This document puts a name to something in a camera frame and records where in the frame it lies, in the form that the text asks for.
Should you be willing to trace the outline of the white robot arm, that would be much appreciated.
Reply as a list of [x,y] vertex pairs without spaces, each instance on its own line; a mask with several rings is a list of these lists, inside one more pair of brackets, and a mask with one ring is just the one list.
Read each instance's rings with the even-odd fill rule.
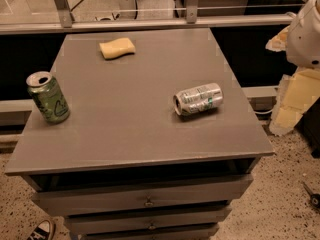
[[308,0],[292,20],[286,56],[298,67],[320,68],[320,0]]

